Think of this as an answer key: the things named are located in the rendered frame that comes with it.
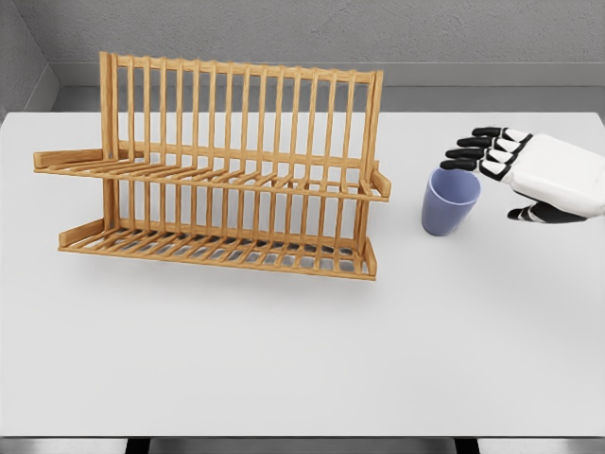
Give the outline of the wooden two-tier dish rack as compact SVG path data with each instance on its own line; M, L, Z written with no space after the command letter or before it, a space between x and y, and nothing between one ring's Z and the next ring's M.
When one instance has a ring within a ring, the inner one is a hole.
M379 71L99 56L101 146L38 152L98 178L65 252L372 280Z

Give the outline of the blue plastic cup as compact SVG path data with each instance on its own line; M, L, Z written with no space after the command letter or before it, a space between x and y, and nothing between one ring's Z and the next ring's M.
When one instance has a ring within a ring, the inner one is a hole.
M422 226L433 236L450 235L472 210L480 193L480 182L473 173L435 169L424 193Z

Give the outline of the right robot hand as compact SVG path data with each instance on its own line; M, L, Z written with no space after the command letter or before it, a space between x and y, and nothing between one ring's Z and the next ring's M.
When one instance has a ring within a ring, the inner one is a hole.
M534 200L508 218L548 224L605 216L605 156L547 134L476 128L445 152L441 168L485 175Z

